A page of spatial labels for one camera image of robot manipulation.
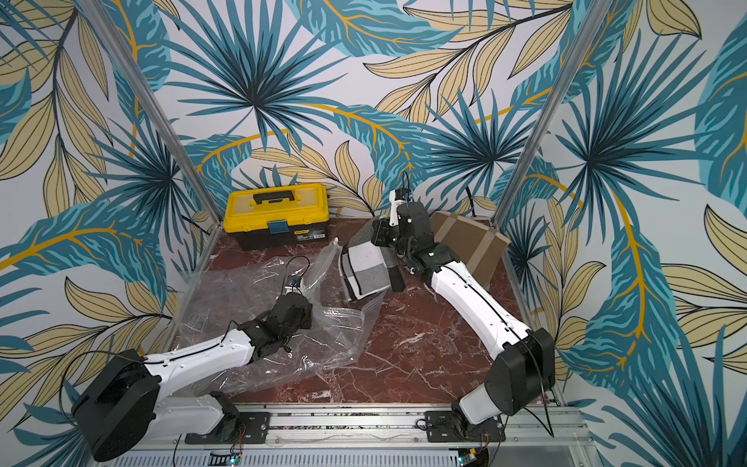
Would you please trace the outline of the grey white plaid blanket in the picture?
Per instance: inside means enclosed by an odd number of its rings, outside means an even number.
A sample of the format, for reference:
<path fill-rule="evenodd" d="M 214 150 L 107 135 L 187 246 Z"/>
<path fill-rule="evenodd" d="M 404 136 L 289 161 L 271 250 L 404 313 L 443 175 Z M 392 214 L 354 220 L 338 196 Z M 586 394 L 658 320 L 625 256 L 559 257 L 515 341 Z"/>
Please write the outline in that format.
<path fill-rule="evenodd" d="M 394 249 L 374 245 L 371 226 L 365 225 L 350 239 L 338 261 L 348 301 L 357 302 L 381 292 L 406 289 Z"/>

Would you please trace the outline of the tan blanket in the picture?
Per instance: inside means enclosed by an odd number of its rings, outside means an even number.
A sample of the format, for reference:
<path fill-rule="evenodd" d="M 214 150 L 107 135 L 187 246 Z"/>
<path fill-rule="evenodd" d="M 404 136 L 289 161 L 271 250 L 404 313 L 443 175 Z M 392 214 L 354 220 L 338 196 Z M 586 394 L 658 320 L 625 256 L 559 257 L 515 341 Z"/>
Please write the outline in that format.
<path fill-rule="evenodd" d="M 490 227 L 484 218 L 437 211 L 430 216 L 430 223 L 435 241 L 447 245 L 473 278 L 488 289 L 511 241 Z"/>

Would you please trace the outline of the clear plastic vacuum bag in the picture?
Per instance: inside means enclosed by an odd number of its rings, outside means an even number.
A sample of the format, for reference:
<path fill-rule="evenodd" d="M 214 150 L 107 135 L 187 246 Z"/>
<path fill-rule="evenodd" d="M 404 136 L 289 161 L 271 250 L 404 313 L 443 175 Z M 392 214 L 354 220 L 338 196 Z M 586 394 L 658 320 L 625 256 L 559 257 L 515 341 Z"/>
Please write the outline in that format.
<path fill-rule="evenodd" d="M 342 252 L 331 242 L 317 253 L 204 272 L 179 320 L 177 348 L 227 342 L 225 332 L 237 327 L 256 348 L 250 363 L 215 367 L 179 395 L 259 392 L 356 363 L 384 295 L 354 300 L 340 269 Z"/>

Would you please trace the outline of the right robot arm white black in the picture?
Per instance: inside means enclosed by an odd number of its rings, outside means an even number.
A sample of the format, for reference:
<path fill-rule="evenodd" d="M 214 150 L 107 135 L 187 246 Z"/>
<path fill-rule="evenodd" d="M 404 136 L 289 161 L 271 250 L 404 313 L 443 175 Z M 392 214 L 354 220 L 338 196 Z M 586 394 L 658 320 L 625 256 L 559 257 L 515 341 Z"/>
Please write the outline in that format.
<path fill-rule="evenodd" d="M 385 224 L 383 243 L 459 312 L 492 359 L 484 382 L 453 405 L 460 422 L 479 425 L 494 416 L 513 416 L 554 387 L 554 338 L 545 329 L 531 330 L 498 304 L 456 254 L 435 240 L 420 202 L 396 194 Z"/>

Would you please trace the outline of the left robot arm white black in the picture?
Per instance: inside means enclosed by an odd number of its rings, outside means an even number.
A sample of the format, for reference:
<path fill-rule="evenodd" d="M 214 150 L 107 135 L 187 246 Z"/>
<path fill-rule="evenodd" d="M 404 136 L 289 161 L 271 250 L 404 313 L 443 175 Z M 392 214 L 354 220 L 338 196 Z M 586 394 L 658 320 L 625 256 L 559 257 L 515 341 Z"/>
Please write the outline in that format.
<path fill-rule="evenodd" d="M 178 391 L 288 350 L 299 330 L 310 329 L 312 310 L 306 297 L 288 292 L 213 340 L 159 354 L 114 354 L 71 410 L 93 459 L 110 461 L 144 440 L 180 435 L 236 444 L 246 424 L 225 393 L 180 397 Z"/>

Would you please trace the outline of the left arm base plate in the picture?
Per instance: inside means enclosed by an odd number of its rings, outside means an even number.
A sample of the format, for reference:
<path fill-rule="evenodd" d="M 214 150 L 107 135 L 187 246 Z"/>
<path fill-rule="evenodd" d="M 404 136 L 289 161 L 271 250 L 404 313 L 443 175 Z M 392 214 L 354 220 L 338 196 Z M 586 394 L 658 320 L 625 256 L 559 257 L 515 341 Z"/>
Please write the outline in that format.
<path fill-rule="evenodd" d="M 190 433 L 188 445 L 262 445 L 266 443 L 270 413 L 240 412 L 237 416 L 225 416 L 207 434 Z"/>

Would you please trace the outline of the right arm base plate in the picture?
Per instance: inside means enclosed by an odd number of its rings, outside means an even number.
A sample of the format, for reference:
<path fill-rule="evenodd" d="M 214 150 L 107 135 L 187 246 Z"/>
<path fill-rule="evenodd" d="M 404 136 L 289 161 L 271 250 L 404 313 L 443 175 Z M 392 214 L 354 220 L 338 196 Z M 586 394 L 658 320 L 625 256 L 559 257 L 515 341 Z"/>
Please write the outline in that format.
<path fill-rule="evenodd" d="M 426 433 L 429 443 L 498 443 L 506 440 L 500 418 L 470 424 L 464 416 L 452 410 L 425 412 L 416 421 L 416 428 Z"/>

